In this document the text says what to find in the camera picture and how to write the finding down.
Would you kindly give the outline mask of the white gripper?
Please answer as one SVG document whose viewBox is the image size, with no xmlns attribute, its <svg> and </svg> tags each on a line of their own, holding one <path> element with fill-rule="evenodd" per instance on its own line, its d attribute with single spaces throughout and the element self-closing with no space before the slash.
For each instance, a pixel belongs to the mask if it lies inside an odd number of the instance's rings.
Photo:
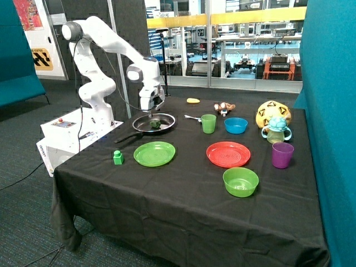
<svg viewBox="0 0 356 267">
<path fill-rule="evenodd" d="M 143 112 L 149 112 L 152 118 L 152 110 L 159 110 L 165 102 L 165 92 L 161 86 L 144 86 L 139 92 L 140 106 Z"/>
</svg>

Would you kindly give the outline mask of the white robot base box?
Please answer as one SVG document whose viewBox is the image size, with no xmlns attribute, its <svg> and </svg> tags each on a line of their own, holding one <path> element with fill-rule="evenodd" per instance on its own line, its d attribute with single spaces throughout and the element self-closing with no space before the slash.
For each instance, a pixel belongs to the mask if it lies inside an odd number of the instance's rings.
<svg viewBox="0 0 356 267">
<path fill-rule="evenodd" d="M 101 124 L 91 108 L 78 108 L 41 125 L 44 138 L 36 143 L 50 177 L 54 170 L 75 154 L 89 147 L 121 125 Z"/>
</svg>

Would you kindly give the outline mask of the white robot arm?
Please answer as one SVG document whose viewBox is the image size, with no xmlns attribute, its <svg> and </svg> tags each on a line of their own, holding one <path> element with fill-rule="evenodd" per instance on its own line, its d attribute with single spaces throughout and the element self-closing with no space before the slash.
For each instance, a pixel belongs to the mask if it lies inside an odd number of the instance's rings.
<svg viewBox="0 0 356 267">
<path fill-rule="evenodd" d="M 86 20 L 66 22 L 62 35 L 69 41 L 73 60 L 80 74 L 90 79 L 81 86 L 79 96 L 93 109 L 95 121 L 109 125 L 114 121 L 112 107 L 104 98 L 116 89 L 116 82 L 99 68 L 91 51 L 94 42 L 105 52 L 128 57 L 132 64 L 126 70 L 127 78 L 134 83 L 142 83 L 139 92 L 140 109 L 143 112 L 159 110 L 165 101 L 165 92 L 160 83 L 160 68 L 155 57 L 145 57 L 133 46 L 117 35 L 104 21 L 96 16 Z"/>
</svg>

